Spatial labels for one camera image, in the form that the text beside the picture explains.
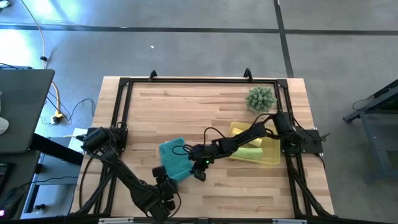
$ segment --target desk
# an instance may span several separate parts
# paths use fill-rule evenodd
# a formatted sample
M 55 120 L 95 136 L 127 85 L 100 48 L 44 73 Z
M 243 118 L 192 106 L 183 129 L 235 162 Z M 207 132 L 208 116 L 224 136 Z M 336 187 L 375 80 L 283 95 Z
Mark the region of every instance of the desk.
M 104 77 L 94 127 L 108 127 L 111 124 L 119 78 Z M 288 84 L 294 116 L 304 128 L 313 128 L 304 80 L 288 79 Z M 227 135 L 232 121 L 253 122 L 256 114 L 246 108 L 244 97 L 254 86 L 258 85 L 135 83 L 129 106 L 129 136 L 126 150 L 122 154 L 123 161 L 138 178 L 155 184 L 151 169 L 160 165 L 159 144 L 180 136 L 185 138 L 187 144 L 203 143 L 203 130 L 208 126 L 216 127 Z M 270 110 L 270 113 L 275 112 L 276 107 Z M 216 139 L 219 136 L 209 132 L 206 138 Z M 87 161 L 88 157 L 85 157 L 80 178 Z M 313 155 L 304 154 L 303 163 L 308 187 L 324 208 L 333 213 L 322 162 Z M 83 203 L 98 185 L 101 166 L 99 161 L 94 160 L 88 168 L 83 186 Z M 284 158 L 276 166 L 218 159 L 206 170 L 206 175 L 205 182 L 191 176 L 179 185 L 182 206 L 175 217 L 294 217 Z M 79 188 L 78 185 L 71 212 L 78 210 Z M 300 208 L 303 210 L 302 194 L 298 192 Z M 128 189 L 119 180 L 113 202 L 113 217 L 145 216 L 134 206 Z

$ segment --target wooden tabletop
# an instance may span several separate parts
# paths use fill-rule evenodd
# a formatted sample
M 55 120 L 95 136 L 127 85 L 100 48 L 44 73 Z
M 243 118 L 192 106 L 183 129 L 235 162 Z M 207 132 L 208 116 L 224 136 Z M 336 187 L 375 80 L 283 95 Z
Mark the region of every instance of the wooden tabletop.
M 108 127 L 111 124 L 119 78 L 104 77 L 94 127 Z M 313 128 L 304 80 L 290 78 L 288 84 L 295 118 L 304 128 Z M 123 161 L 138 178 L 155 184 L 152 168 L 160 165 L 159 144 L 180 136 L 184 137 L 186 144 L 199 144 L 203 143 L 206 127 L 215 127 L 227 136 L 232 121 L 253 122 L 256 114 L 246 108 L 244 97 L 255 86 L 272 88 L 268 84 L 249 83 L 135 83 L 129 107 L 129 136 L 126 150 L 122 154 Z M 276 107 L 270 110 L 270 113 L 274 112 Z M 219 138 L 212 131 L 206 135 L 207 139 Z M 182 206 L 175 217 L 293 218 L 287 169 L 284 155 L 281 156 L 281 163 L 276 166 L 228 158 L 216 160 L 206 170 L 205 182 L 190 176 L 179 184 Z M 87 160 L 86 156 L 78 183 Z M 325 210 L 333 213 L 321 160 L 304 154 L 303 163 L 309 189 Z M 94 160 L 88 168 L 83 186 L 83 203 L 98 185 L 101 166 L 100 161 Z M 78 185 L 71 212 L 78 210 L 79 188 Z M 300 208 L 305 212 L 300 190 L 298 195 Z M 119 180 L 112 216 L 145 216 L 135 207 L 128 189 Z

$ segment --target green sponge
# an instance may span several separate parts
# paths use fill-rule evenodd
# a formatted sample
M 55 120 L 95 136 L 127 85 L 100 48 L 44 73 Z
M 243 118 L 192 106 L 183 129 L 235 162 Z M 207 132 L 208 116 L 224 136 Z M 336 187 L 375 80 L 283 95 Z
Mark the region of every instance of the green sponge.
M 231 157 L 260 160 L 262 153 L 263 152 L 261 148 L 240 147 L 236 152 L 234 152 L 234 154 L 231 155 Z

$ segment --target yellow cable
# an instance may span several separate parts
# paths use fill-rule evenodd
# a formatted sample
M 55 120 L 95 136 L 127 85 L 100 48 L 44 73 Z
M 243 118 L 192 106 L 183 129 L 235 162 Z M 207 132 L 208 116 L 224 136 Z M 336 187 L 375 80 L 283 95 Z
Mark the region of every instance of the yellow cable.
M 39 26 L 39 23 L 36 21 L 35 17 L 33 16 L 33 14 L 31 13 L 31 11 L 29 10 L 29 8 L 26 6 L 24 0 L 21 0 L 21 2 L 23 3 L 23 5 L 25 6 L 27 12 L 29 12 L 30 16 L 32 17 L 32 19 L 35 21 L 37 29 L 40 32 L 40 36 L 42 38 L 42 44 L 43 44 L 43 57 L 45 57 L 45 41 L 44 41 L 44 36 L 43 36 L 43 32 L 42 29 Z M 45 69 L 45 65 L 44 65 L 44 60 L 42 60 L 42 66 L 43 69 Z M 55 115 L 58 116 L 59 118 L 61 118 L 63 116 L 63 114 L 60 112 L 61 111 L 61 107 L 60 107 L 60 95 L 58 93 L 58 88 L 57 86 L 54 84 L 54 82 L 51 82 L 51 85 L 54 87 L 55 90 L 55 96 L 57 99 L 57 109 L 55 110 Z

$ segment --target blue towel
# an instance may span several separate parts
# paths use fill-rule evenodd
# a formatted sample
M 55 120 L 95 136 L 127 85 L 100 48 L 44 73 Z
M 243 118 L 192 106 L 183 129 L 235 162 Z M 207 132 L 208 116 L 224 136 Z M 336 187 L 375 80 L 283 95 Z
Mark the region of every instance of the blue towel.
M 167 175 L 173 178 L 177 183 L 181 183 L 189 175 L 192 168 L 192 163 L 188 159 L 188 155 L 179 156 L 172 152 L 174 146 L 183 146 L 185 144 L 184 138 L 179 137 L 169 142 L 160 145 L 160 156 L 162 157 L 163 166 L 166 168 Z M 176 147 L 175 152 L 183 153 L 182 147 Z

